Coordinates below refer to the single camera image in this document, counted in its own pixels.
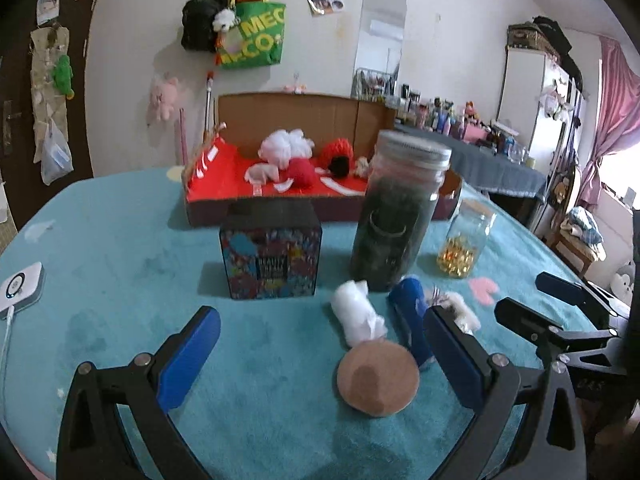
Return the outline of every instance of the brown door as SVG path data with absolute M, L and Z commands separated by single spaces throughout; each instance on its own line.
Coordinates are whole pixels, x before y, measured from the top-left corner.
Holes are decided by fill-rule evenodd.
M 60 25 L 69 29 L 68 55 L 74 71 L 72 86 L 74 99 L 66 102 L 69 147 L 74 170 L 45 186 L 40 176 L 40 163 L 33 163 L 35 143 L 33 108 L 31 103 L 31 37 L 36 28 L 36 2 L 20 17 L 12 31 L 0 65 L 0 109 L 11 101 L 13 118 L 8 120 L 10 136 L 4 134 L 0 123 L 0 171 L 4 189 L 16 227 L 21 229 L 42 206 L 66 186 L 94 176 L 89 158 L 84 120 L 84 55 L 94 0 L 60 0 Z

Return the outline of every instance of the white cable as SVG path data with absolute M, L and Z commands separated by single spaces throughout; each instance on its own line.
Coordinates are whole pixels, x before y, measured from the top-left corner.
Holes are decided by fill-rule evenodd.
M 4 428 L 7 429 L 6 423 L 6 410 L 4 403 L 4 379 L 6 377 L 6 354 L 9 347 L 9 339 L 11 337 L 11 326 L 14 320 L 15 307 L 9 306 L 6 314 L 6 330 L 4 332 L 4 342 L 2 343 L 2 350 L 0 351 L 0 406 L 2 406 L 2 422 L 4 422 Z

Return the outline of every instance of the gold beads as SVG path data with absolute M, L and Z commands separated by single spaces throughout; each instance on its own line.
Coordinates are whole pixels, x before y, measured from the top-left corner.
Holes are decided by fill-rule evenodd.
M 476 251 L 463 236 L 448 238 L 437 259 L 440 269 L 454 278 L 466 278 L 475 261 Z

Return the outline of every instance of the door handle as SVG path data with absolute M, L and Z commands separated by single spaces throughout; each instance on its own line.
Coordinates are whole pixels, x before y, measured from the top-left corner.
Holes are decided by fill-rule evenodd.
M 2 107 L 2 153 L 4 156 L 11 155 L 12 146 L 11 121 L 22 116 L 21 112 L 11 113 L 11 101 L 5 101 Z

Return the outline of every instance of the screw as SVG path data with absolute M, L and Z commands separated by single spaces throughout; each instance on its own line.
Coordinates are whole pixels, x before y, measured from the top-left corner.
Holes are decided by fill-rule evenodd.
M 133 358 L 133 362 L 136 366 L 147 366 L 151 362 L 151 354 L 142 352 Z
M 499 367 L 504 367 L 509 364 L 509 359 L 506 355 L 503 354 L 494 354 L 491 356 L 491 361 L 494 362 L 495 365 Z
M 90 362 L 85 362 L 82 363 L 79 367 L 78 367 L 78 373 L 80 375 L 87 375 L 91 370 L 92 370 L 92 365 Z
M 551 363 L 551 369 L 557 374 L 564 374 L 566 372 L 566 365 L 558 361 L 553 361 Z

